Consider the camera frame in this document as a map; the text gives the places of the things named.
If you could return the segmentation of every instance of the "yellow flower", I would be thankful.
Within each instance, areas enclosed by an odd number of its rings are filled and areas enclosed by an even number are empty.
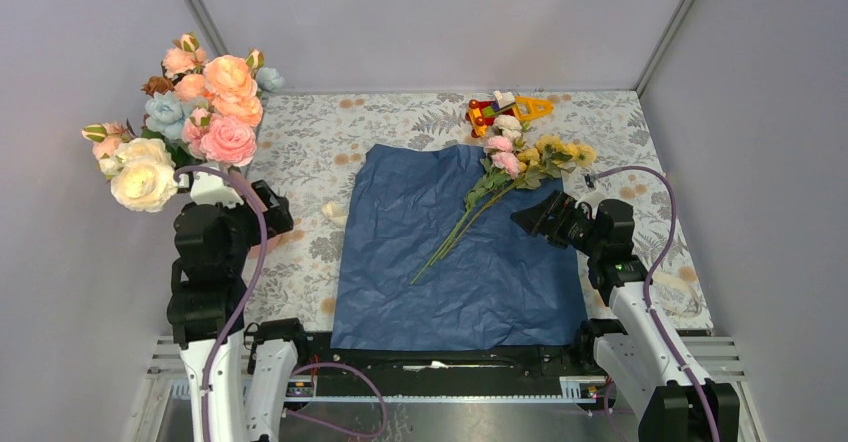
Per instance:
[[[553,148],[557,152],[563,152],[565,150],[565,146],[562,144],[562,139],[556,135],[543,135],[539,137],[539,140],[536,141],[536,150],[538,150],[539,153],[542,153],[548,147]]]
[[[580,149],[576,144],[572,144],[571,142],[565,144],[562,150],[563,154],[570,155],[571,160],[576,161],[578,157],[580,157]]]
[[[527,150],[522,150],[518,153],[518,160],[522,162],[539,162],[541,160],[541,155],[539,155],[539,151],[535,148],[531,147]]]
[[[580,153],[577,155],[577,158],[574,160],[577,165],[580,167],[589,167],[592,162],[598,158],[597,152],[592,148],[591,145],[580,144],[577,146],[577,149]]]

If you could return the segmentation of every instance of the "white rose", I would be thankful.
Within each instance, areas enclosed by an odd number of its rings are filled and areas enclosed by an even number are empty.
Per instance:
[[[521,122],[511,115],[501,114],[495,117],[494,125],[501,130],[517,130],[521,132]]]
[[[176,193],[173,167],[152,156],[127,161],[121,173],[112,179],[115,199],[124,207],[138,212],[159,212]]]
[[[100,166],[100,172],[103,172],[103,175],[107,177],[114,177],[118,175],[118,172],[121,171],[121,167],[123,167],[123,165],[118,162],[118,159],[114,157],[104,157],[98,160],[97,164]]]
[[[165,142],[161,139],[133,139],[119,145],[114,155],[124,164],[134,159],[151,157],[160,164],[174,167],[171,154],[165,150]]]
[[[523,135],[523,132],[520,130],[501,129],[501,135],[509,139],[510,142],[515,142]]]

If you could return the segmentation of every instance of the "flower bouquet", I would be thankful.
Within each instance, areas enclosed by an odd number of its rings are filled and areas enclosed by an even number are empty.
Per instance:
[[[522,124],[511,115],[498,116],[493,127],[496,135],[486,140],[486,158],[480,160],[485,173],[465,195],[465,213],[410,285],[428,267],[445,258],[480,215],[511,190],[535,190],[543,179],[560,178],[563,173],[574,172],[577,166],[588,167],[596,158],[591,146],[565,144],[554,135],[543,135],[529,145],[525,141],[529,123]]]
[[[242,167],[256,152],[262,120],[261,91],[276,92],[284,80],[264,67],[252,49],[247,58],[223,55],[207,61],[193,33],[174,40],[162,75],[141,90],[151,98],[136,133],[129,123],[93,124],[82,135],[94,143],[100,171],[124,207],[159,212],[177,193],[175,168],[204,162]]]

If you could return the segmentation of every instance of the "blue flower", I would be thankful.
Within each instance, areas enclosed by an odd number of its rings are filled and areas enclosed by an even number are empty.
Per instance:
[[[270,67],[262,67],[257,70],[255,78],[256,84],[259,85],[259,89],[263,92],[277,92],[286,83],[286,79],[280,75],[280,72]]]
[[[169,139],[179,139],[183,132],[183,124],[186,116],[184,105],[177,99],[176,94],[154,93],[153,98],[144,104],[144,110],[150,117],[147,118],[147,127],[159,132]]]
[[[165,122],[162,122],[161,120],[155,117],[148,117],[147,122],[145,122],[145,124],[147,125],[148,129],[154,132],[159,132],[168,139],[176,140],[182,137],[183,135],[183,126],[185,125],[185,121],[186,119],[182,118],[176,122],[166,124]]]

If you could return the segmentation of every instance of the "lego toy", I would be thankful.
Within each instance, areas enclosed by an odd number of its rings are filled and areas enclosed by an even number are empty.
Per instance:
[[[495,122],[495,117],[501,114],[512,115],[521,122],[529,122],[554,111],[554,104],[545,99],[517,97],[512,92],[501,93],[498,90],[494,96],[495,100],[468,101],[465,120],[471,122],[472,137],[486,135],[486,130]]]

